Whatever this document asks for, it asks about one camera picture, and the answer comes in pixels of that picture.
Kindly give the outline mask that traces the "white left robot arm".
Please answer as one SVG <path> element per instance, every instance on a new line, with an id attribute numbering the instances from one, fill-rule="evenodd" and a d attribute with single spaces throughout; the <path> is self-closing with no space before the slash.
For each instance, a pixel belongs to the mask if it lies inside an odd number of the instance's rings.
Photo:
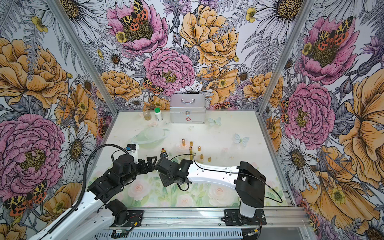
<path id="1" fill-rule="evenodd" d="M 97 212 L 100 220 L 91 220 L 91 224 L 109 226 L 125 226 L 130 224 L 135 215 L 130 214 L 127 207 L 119 200 L 111 201 L 124 187 L 136 179 L 138 175 L 144 175 L 154 171 L 157 157 L 147 157 L 147 160 L 139 159 L 135 162 L 129 154 L 121 155 L 101 177 L 97 178 L 87 190 L 83 189 L 77 202 L 63 215 L 58 217 L 48 227 L 31 237 L 32 240 L 65 240 L 70 234 L 84 223 L 91 214 L 98 210 L 107 211 L 105 214 Z"/>

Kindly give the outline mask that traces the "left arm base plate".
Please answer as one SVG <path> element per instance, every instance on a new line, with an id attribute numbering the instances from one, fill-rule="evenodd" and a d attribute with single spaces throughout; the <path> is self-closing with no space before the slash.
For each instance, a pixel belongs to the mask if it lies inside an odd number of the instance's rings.
<path id="1" fill-rule="evenodd" d="M 126 210 L 114 216 L 111 227 L 140 227 L 143 221 L 143 210 Z"/>

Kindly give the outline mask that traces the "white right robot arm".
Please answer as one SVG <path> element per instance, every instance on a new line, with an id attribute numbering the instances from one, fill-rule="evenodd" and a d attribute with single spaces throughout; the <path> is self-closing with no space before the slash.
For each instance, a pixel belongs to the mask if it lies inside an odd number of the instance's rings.
<path id="1" fill-rule="evenodd" d="M 154 169 L 159 173 L 164 187 L 208 183 L 235 190 L 241 200 L 240 206 L 238 210 L 225 210 L 222 222 L 227 226 L 266 224 L 262 211 L 265 206 L 266 177 L 248 162 L 240 162 L 233 167 L 217 167 L 194 160 L 177 163 L 161 157 Z"/>

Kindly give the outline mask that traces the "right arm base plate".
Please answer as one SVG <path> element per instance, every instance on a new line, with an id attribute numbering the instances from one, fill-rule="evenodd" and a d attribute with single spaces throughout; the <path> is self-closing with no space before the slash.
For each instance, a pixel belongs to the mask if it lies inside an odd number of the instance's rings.
<path id="1" fill-rule="evenodd" d="M 241 215 L 239 209 L 225 209 L 221 220 L 226 226 L 265 226 L 267 224 L 266 216 L 262 209 L 256 209 L 252 218 Z"/>

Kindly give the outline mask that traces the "square gold black lipstick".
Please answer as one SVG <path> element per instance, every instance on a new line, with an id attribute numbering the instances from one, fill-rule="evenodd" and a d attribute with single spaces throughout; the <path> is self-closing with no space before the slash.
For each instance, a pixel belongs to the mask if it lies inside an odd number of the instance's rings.
<path id="1" fill-rule="evenodd" d="M 162 150 L 161 150 L 160 157 L 161 158 L 167 158 L 168 157 L 167 151 L 164 148 L 162 148 Z"/>

